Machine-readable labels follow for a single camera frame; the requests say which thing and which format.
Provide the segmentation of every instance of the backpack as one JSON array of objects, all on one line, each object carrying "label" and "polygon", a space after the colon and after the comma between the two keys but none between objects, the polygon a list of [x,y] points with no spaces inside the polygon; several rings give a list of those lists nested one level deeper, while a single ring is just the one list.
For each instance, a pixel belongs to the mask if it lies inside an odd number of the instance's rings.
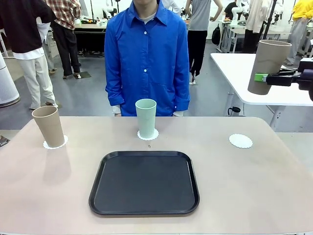
[{"label": "backpack", "polygon": [[215,44],[215,45],[220,44],[220,39],[221,39],[221,30],[220,30],[220,27],[217,26],[215,28],[215,30],[213,31],[213,33],[212,33],[212,42],[213,42],[213,44]]}]

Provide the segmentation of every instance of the paper doily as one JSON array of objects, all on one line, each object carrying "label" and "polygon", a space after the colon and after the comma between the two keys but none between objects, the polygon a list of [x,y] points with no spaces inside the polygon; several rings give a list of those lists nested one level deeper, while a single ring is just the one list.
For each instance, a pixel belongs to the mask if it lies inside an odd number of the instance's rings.
[{"label": "paper doily", "polygon": [[242,134],[233,134],[229,137],[232,145],[238,148],[251,148],[253,145],[252,140],[248,136]]},{"label": "paper doily", "polygon": [[49,145],[47,144],[46,141],[44,141],[43,146],[46,149],[57,149],[57,148],[61,148],[62,146],[66,145],[67,141],[68,141],[68,137],[66,135],[64,135],[64,143],[61,146],[55,147],[55,148],[51,148],[51,147],[49,147]]},{"label": "paper doily", "polygon": [[144,141],[151,141],[151,140],[154,140],[154,139],[156,139],[158,137],[158,131],[157,131],[157,129],[155,129],[155,132],[153,133],[152,137],[150,137],[150,138],[143,138],[143,137],[141,137],[139,131],[137,132],[137,135],[138,135],[139,139],[142,139]]}]

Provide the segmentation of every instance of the black tray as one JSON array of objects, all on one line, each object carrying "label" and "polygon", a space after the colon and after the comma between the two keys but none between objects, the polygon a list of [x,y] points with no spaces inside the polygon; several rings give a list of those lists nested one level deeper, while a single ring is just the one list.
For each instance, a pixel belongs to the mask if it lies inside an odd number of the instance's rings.
[{"label": "black tray", "polygon": [[175,151],[126,151],[106,155],[90,197],[101,215],[186,214],[199,204],[190,158]]}]

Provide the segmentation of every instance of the yellow shirt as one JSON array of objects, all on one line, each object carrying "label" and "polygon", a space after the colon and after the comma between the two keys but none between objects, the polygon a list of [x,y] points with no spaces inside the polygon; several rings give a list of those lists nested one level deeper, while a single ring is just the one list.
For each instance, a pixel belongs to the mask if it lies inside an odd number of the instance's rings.
[{"label": "yellow shirt", "polygon": [[313,17],[313,0],[299,0],[293,7],[293,19]]}]

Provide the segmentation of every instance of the mint green cup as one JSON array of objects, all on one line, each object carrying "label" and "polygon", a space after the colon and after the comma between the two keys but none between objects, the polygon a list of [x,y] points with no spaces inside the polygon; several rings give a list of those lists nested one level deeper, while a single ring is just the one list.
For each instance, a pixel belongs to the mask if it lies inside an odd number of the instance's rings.
[{"label": "mint green cup", "polygon": [[140,136],[151,138],[155,131],[157,103],[153,99],[140,99],[135,106]]}]

